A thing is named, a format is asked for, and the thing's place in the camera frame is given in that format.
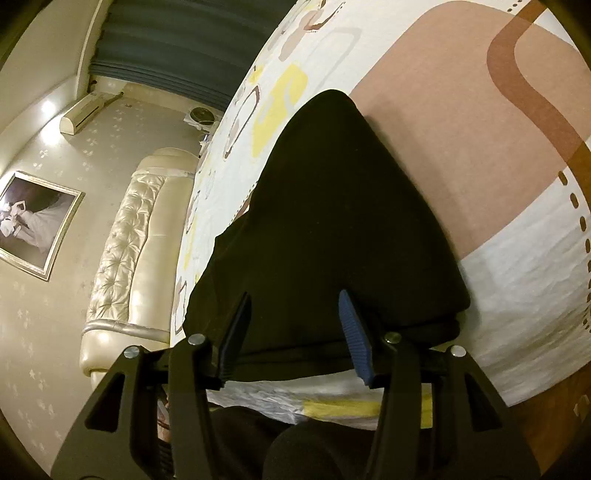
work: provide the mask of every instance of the picture frame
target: picture frame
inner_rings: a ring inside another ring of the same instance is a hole
[[[84,193],[15,171],[0,194],[0,258],[44,281]]]

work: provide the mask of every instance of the patterned bed sheet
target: patterned bed sheet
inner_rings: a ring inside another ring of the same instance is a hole
[[[184,338],[215,236],[248,209],[295,111],[327,89],[355,101],[446,231],[472,295],[455,343],[505,401],[588,363],[591,71],[538,0],[298,1],[236,92],[197,175],[171,343]],[[229,382],[211,398],[281,420],[363,418],[371,428],[380,395],[344,372]]]

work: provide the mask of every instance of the black pants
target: black pants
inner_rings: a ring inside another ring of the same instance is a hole
[[[222,475],[227,480],[357,480],[374,433],[309,420],[290,425],[245,407],[212,413]]]

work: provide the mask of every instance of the wall-mounted air conditioner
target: wall-mounted air conditioner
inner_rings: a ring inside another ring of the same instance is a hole
[[[61,117],[60,132],[68,135],[78,133],[105,105],[121,96],[123,92],[115,96],[110,93],[89,93]]]

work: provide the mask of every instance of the metal screw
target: metal screw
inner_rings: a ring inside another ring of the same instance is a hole
[[[135,345],[129,346],[123,352],[126,358],[135,358],[139,355],[139,347]]]
[[[201,345],[203,342],[205,342],[205,340],[205,335],[203,335],[202,333],[194,333],[189,337],[187,341],[189,342],[189,345],[197,346]]]
[[[398,332],[388,332],[386,335],[384,335],[384,340],[386,340],[386,343],[389,343],[390,345],[396,345],[402,341],[402,335],[400,335]]]
[[[458,358],[466,356],[466,349],[460,345],[454,345],[452,347],[452,355]]]

